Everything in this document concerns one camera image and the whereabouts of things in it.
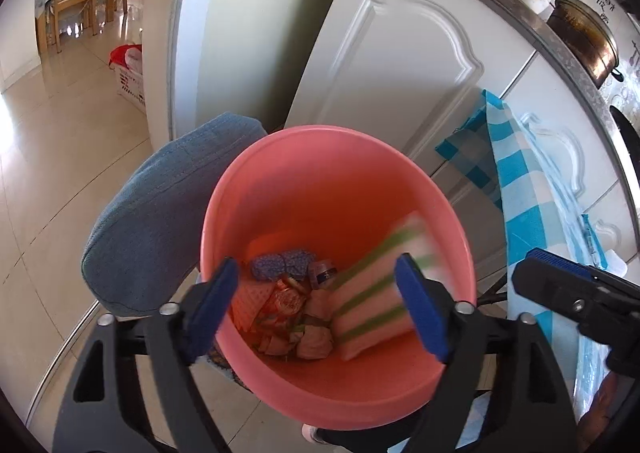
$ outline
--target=kitchen cabinet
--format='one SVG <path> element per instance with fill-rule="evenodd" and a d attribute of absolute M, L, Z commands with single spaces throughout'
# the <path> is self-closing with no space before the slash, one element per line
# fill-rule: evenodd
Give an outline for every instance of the kitchen cabinet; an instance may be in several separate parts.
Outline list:
<path fill-rule="evenodd" d="M 504 99 L 556 163 L 583 209 L 591 207 L 618 180 L 590 118 L 539 54 Z"/>
<path fill-rule="evenodd" d="M 482 89 L 500 96 L 534 54 L 479 0 L 334 0 L 286 126 L 331 124 L 368 133 L 429 175 L 434 146 L 475 110 Z M 447 194 L 484 277 L 504 267 L 502 214 L 453 168 Z"/>
<path fill-rule="evenodd" d="M 587 213 L 605 251 L 613 249 L 625 261 L 633 258 L 638 251 L 636 234 L 620 182 L 616 182 Z"/>

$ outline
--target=shoe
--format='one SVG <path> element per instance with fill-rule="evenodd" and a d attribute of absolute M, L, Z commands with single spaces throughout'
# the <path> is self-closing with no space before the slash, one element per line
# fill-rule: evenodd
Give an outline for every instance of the shoe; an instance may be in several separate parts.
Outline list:
<path fill-rule="evenodd" d="M 312 444 L 329 444 L 322 439 L 319 439 L 316 434 L 318 433 L 318 428 L 315 426 L 309 426 L 308 424 L 302 425 L 302 436 L 305 438 L 307 442 L 311 442 Z"/>

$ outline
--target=pink sponge with green stripes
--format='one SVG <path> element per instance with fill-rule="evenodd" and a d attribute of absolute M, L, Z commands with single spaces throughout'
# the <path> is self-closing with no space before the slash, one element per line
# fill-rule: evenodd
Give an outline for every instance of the pink sponge with green stripes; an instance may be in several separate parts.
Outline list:
<path fill-rule="evenodd" d="M 424 221 L 417 213 L 410 214 L 380 245 L 338 274 L 328 287 L 332 333 L 345 361 L 414 328 L 394 278 L 396 259 L 402 253 L 415 259 L 424 277 L 447 284 Z"/>

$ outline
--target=blue checkered towel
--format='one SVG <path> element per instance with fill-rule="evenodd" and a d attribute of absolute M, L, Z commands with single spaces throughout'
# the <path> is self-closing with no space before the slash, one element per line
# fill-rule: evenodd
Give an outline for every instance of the blue checkered towel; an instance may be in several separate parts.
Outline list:
<path fill-rule="evenodd" d="M 436 151 L 502 209 L 507 241 L 508 316 L 513 319 L 522 312 L 536 315 L 567 387 L 574 394 L 576 412 L 581 415 L 588 409 L 593 387 L 598 388 L 606 373 L 584 360 L 600 357 L 600 345 L 579 337 L 573 322 L 517 295 L 511 274 L 535 247 L 603 269 L 607 266 L 604 252 L 587 215 L 582 213 L 535 134 L 513 116 L 505 102 L 487 91 L 482 92 L 477 107 L 476 113 Z"/>

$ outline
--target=white plastic basket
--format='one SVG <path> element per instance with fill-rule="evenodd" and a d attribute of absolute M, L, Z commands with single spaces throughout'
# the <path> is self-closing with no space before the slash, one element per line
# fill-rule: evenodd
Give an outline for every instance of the white plastic basket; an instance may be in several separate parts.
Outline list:
<path fill-rule="evenodd" d="M 117 73 L 118 93 L 146 115 L 145 89 L 142 75 L 126 67 L 113 64 Z"/>

